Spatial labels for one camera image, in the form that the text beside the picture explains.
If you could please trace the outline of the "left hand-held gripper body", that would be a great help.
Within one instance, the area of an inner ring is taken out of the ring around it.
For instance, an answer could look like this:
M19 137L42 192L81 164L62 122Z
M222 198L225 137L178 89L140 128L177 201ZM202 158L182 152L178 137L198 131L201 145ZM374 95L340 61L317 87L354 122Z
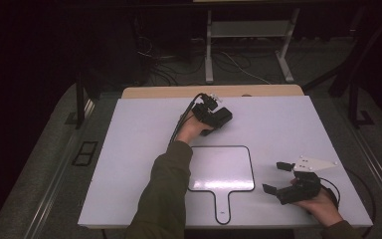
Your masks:
M199 94L201 103L197 103L192 108L192 113L196 119L205 124L214 124L213 113L214 109L218 106L217 99L207 94Z

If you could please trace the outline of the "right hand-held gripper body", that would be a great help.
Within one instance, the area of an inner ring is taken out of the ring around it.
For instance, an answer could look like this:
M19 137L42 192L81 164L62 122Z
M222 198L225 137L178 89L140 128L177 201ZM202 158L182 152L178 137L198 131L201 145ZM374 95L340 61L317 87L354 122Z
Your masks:
M335 167L336 162L331 162L312 157L301 156L294 164L292 171L296 182L292 186L278 189L277 199L282 205L308 200L315 197L323 185L317 171Z

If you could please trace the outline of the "white paddle whiteboard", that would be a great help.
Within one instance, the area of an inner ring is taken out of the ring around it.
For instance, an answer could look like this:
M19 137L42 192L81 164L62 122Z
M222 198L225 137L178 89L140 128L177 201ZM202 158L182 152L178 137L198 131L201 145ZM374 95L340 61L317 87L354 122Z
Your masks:
M231 220L230 194L256 187L250 151L243 145L193 146L192 150L188 189L210 192L215 219L226 225Z

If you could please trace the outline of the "person's left hand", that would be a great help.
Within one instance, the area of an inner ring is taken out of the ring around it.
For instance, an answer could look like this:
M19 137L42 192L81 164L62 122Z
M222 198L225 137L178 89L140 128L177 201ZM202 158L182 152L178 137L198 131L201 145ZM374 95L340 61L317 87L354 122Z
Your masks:
M198 137L205 129L211 130L212 128L209 125L198 121L192 113L189 113L175 139L190 144L191 141Z

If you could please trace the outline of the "person's right hand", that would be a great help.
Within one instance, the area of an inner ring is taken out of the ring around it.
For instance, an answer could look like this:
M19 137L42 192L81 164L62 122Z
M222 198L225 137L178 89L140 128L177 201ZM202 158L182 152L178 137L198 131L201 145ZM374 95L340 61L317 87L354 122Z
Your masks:
M331 196L324 189L321 189L315 197L295 202L294 205L307 210L324 227L332 226L343 220L333 204Z

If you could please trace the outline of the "wooden table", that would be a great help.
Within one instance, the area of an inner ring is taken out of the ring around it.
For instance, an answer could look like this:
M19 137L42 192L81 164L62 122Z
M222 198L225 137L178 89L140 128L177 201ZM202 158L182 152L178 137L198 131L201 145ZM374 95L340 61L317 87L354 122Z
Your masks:
M220 98L303 96L303 91L298 85L236 85L127 88L121 97L123 99L193 98L199 93L213 93Z

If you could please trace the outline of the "white metal stand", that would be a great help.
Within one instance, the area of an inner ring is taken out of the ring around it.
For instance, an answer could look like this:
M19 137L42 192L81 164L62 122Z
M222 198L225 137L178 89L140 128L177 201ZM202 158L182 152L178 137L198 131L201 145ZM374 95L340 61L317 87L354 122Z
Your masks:
M214 83L212 40L220 38L282 38L282 48L276 51L276 58L287 83L294 78L287 64L286 54L292 38L300 9L295 8L288 20L259 21L214 21L212 11L207 12L205 77L208 84Z

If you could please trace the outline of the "large white table board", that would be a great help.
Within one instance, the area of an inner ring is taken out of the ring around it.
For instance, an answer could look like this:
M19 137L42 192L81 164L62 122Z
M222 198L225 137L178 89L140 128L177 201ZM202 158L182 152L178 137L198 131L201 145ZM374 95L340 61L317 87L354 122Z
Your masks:
M190 101L179 99L121 99L117 102L79 225L90 229L124 228L130 224L154 159L168 145L180 115ZM219 224L210 192L186 194L190 228L298 228L315 225L303 209L282 205L263 191L263 184L287 187L291 173L277 163L294 163L301 156L336 162L318 172L337 187L339 211L355 227L372 221L311 102L299 97L224 98L233 118L222 128L194 140L193 146L243 145L250 151L255 189L230 194L231 220Z

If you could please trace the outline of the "black slanted stand leg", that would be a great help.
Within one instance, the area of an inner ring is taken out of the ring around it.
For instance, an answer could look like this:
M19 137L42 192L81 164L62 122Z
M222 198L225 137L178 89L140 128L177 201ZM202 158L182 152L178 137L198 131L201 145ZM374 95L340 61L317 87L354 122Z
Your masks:
M329 93L332 96L341 96L353 82L354 75L381 34L382 16L377 21L370 21L369 24L365 23L349 56L337 67L303 85L301 87L302 91L306 94L334 77L335 80L329 88Z

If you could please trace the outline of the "black upright stand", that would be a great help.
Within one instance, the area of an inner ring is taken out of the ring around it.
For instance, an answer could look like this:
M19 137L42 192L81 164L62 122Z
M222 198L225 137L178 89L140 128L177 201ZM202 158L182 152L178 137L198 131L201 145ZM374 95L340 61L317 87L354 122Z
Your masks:
M76 72L75 79L77 99L76 129L80 129L94 106L95 91L90 79L81 72Z

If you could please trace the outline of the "aluminium rail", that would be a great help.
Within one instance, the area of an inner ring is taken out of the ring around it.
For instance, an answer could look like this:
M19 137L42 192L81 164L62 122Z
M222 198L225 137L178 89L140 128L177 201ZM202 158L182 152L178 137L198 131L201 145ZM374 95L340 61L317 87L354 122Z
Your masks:
M23 239L38 239L59 193L71 154L82 130L76 129L77 101L60 101L23 169L37 200Z
M382 113L375 105L369 105L359 113L360 126L356 127L348 117L348 105L335 100L335 106L361 150L362 159L382 193Z

